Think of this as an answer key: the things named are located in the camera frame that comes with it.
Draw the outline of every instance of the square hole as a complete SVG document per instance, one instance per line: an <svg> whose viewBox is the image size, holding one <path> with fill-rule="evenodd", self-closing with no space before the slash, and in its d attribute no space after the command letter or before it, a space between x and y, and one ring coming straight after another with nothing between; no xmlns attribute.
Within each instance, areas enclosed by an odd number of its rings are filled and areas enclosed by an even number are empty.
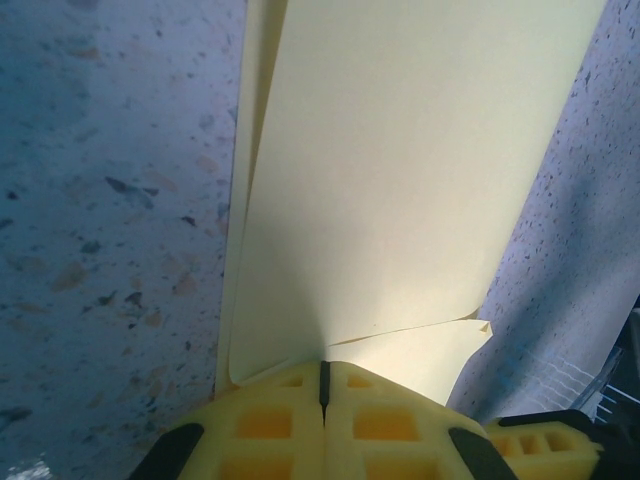
<svg viewBox="0 0 640 480"><path fill-rule="evenodd" d="M247 409L238 419L237 438L290 438L293 415L288 407Z"/></svg>
<svg viewBox="0 0 640 480"><path fill-rule="evenodd" d="M353 418L353 437L360 440L420 439L413 414L402 407L364 407Z"/></svg>
<svg viewBox="0 0 640 480"><path fill-rule="evenodd" d="M302 377L291 377L285 380L280 384L281 387L301 387L302 386Z"/></svg>
<svg viewBox="0 0 640 480"><path fill-rule="evenodd" d="M376 455L365 459L367 480L443 480L435 460Z"/></svg>
<svg viewBox="0 0 640 480"><path fill-rule="evenodd" d="M371 386L371 382L369 380L365 380L358 375L349 375L347 378L347 387L349 388L369 388Z"/></svg>
<svg viewBox="0 0 640 480"><path fill-rule="evenodd" d="M547 452L542 439L535 435L520 437L520 445L522 446L522 453L525 455L536 455Z"/></svg>
<svg viewBox="0 0 640 480"><path fill-rule="evenodd" d="M293 458L234 458L220 466L220 480L290 480Z"/></svg>
<svg viewBox="0 0 640 480"><path fill-rule="evenodd" d="M493 437L491 443L498 453L503 457L515 457L520 455L520 449L513 437Z"/></svg>
<svg viewBox="0 0 640 480"><path fill-rule="evenodd" d="M549 443L549 448L552 452L566 452L573 450L573 444L571 439L562 432L548 432L545 434L545 438Z"/></svg>

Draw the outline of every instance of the terrazzo surface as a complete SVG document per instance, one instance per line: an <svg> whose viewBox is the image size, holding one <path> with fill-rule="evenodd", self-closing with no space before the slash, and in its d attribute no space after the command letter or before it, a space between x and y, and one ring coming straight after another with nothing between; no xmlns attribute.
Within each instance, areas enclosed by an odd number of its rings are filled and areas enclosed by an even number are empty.
<svg viewBox="0 0 640 480"><path fill-rule="evenodd" d="M245 6L0 0L0 478L125 478L207 401ZM639 22L607 5L481 309L476 418L566 406L640 292Z"/></svg>
<svg viewBox="0 0 640 480"><path fill-rule="evenodd" d="M0 1L0 478L124 478L210 395L244 13Z"/></svg>

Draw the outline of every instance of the paper sheet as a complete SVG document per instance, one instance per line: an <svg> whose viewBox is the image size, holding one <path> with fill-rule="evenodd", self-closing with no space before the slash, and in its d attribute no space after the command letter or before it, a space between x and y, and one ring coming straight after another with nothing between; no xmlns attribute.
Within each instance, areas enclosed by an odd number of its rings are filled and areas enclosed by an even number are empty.
<svg viewBox="0 0 640 480"><path fill-rule="evenodd" d="M602 6L289 1L234 381L480 305Z"/></svg>
<svg viewBox="0 0 640 480"><path fill-rule="evenodd" d="M242 235L286 6L287 0L251 0L247 5L229 231L218 333L216 394L228 391L232 387L229 377L229 341Z"/></svg>
<svg viewBox="0 0 640 480"><path fill-rule="evenodd" d="M326 358L354 363L445 405L462 367L489 338L489 322L457 320L334 345Z"/></svg>

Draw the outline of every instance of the gray speckled floor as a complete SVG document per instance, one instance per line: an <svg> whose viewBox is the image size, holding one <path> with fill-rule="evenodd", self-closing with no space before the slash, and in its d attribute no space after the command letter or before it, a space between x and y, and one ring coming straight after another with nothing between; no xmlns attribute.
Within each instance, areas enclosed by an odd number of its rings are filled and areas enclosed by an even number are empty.
<svg viewBox="0 0 640 480"><path fill-rule="evenodd" d="M0 1L0 478L124 478L209 396L244 10Z"/></svg>
<svg viewBox="0 0 640 480"><path fill-rule="evenodd" d="M206 401L245 3L0 0L0 478L124 478ZM609 3L452 405L564 406L640 291L640 2Z"/></svg>
<svg viewBox="0 0 640 480"><path fill-rule="evenodd" d="M640 293L639 25L608 3L480 310L494 338L449 402L480 420L567 408Z"/></svg>

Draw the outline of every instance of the black object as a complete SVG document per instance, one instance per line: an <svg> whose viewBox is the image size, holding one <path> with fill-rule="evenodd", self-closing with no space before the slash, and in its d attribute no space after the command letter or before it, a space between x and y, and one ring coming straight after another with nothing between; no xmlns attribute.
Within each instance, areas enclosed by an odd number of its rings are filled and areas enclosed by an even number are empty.
<svg viewBox="0 0 640 480"><path fill-rule="evenodd" d="M594 425L578 410L534 413L506 417L498 421L501 427L560 422L578 430L601 445L600 459L590 480L637 480L640 478L640 442L615 425Z"/></svg>
<svg viewBox="0 0 640 480"><path fill-rule="evenodd" d="M329 405L329 387L331 386L331 363L320 362L320 395L318 401L322 406L322 424L327 417L327 406Z"/></svg>
<svg viewBox="0 0 640 480"><path fill-rule="evenodd" d="M128 480L178 480L204 428L188 423L162 435Z"/></svg>
<svg viewBox="0 0 640 480"><path fill-rule="evenodd" d="M449 437L475 480L518 480L493 444L465 428L450 428Z"/></svg>

